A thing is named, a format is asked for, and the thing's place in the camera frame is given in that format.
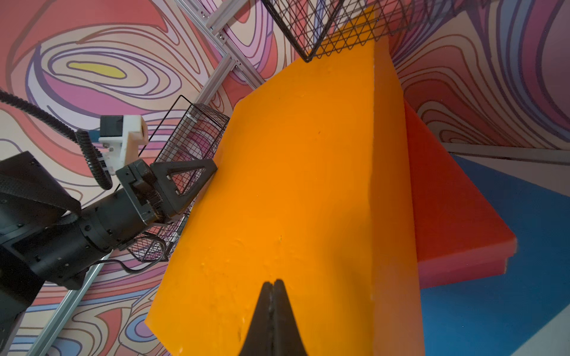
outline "red foam block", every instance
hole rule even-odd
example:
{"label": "red foam block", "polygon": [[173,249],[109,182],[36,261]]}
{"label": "red foam block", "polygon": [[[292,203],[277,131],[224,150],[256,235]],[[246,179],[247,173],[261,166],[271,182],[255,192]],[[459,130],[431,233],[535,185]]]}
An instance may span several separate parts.
{"label": "red foam block", "polygon": [[420,287],[505,273],[516,237],[405,103]]}

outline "pink wall pattern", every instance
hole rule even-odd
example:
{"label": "pink wall pattern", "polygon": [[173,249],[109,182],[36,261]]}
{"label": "pink wall pattern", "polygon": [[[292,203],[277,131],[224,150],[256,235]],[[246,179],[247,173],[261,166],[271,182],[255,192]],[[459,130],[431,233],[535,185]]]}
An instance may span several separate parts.
{"label": "pink wall pattern", "polygon": [[[203,0],[209,11],[220,3]],[[570,149],[570,4],[538,3],[501,0],[391,39],[405,96],[442,141]],[[196,97],[221,59],[172,0],[4,1],[0,19],[0,87],[74,128],[136,113],[153,130],[178,95]],[[229,37],[267,79],[296,58],[259,1],[238,13]],[[210,105],[230,114],[250,92],[231,74]],[[145,158],[185,108],[175,109]],[[4,105],[0,122],[0,158],[29,150],[82,204],[104,195],[74,144]],[[143,323],[165,269],[131,276],[106,265],[49,355],[167,354]],[[65,293],[43,287],[10,356],[25,354]]]}

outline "metal mesh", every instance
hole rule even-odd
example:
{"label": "metal mesh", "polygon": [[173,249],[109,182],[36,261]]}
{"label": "metal mesh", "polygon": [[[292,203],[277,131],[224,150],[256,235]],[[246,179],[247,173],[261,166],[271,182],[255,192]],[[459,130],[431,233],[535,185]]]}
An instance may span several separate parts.
{"label": "metal mesh", "polygon": [[305,62],[491,1],[262,0]]}
{"label": "metal mesh", "polygon": [[[229,117],[207,105],[191,103],[174,132],[161,149],[155,162],[192,161],[194,159],[213,158],[229,119]],[[154,132],[160,129],[161,124],[158,125]],[[203,171],[204,169],[198,169],[172,175],[172,180],[176,184],[178,192],[183,194],[190,189]],[[129,252],[141,262],[151,262],[160,258],[162,255],[160,245],[150,239],[145,239],[145,236],[150,234],[166,242],[167,253],[163,261],[168,261],[178,243],[195,201],[196,199],[192,201],[184,212],[182,219],[169,225],[153,226],[137,236],[135,243],[128,247]]]}

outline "orange foam block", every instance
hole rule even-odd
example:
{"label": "orange foam block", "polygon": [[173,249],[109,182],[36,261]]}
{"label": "orange foam block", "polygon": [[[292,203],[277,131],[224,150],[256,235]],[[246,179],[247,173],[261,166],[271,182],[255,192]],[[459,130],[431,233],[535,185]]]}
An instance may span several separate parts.
{"label": "orange foam block", "polygon": [[293,62],[235,107],[145,323],[238,355],[283,280],[307,354],[424,355],[404,95],[387,38]]}
{"label": "orange foam block", "polygon": [[406,102],[421,288],[502,275],[516,237]]}

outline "metal bracket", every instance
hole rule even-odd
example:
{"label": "metal bracket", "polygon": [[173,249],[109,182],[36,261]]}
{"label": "metal bracket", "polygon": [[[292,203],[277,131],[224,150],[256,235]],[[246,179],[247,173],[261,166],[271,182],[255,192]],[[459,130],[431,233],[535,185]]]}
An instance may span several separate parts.
{"label": "metal bracket", "polygon": [[223,80],[228,73],[234,69],[235,65],[236,60],[230,54],[226,54],[219,62],[211,77],[208,78],[206,84],[202,87],[202,90],[196,98],[196,104],[208,105],[216,91],[218,91],[219,86],[222,85]]}
{"label": "metal bracket", "polygon": [[190,18],[192,23],[202,32],[216,49],[225,56],[229,54],[236,61],[236,69],[241,72],[246,83],[252,88],[257,89],[265,79],[261,77],[257,69],[251,62],[241,53],[232,41],[227,40],[227,34],[224,30],[218,33],[212,33],[211,29],[206,26],[206,22],[210,14],[206,11],[201,3],[196,0],[174,0],[180,9]]}
{"label": "metal bracket", "polygon": [[241,9],[249,0],[225,0],[206,21],[206,27],[211,28],[213,33],[220,32],[228,21]]}

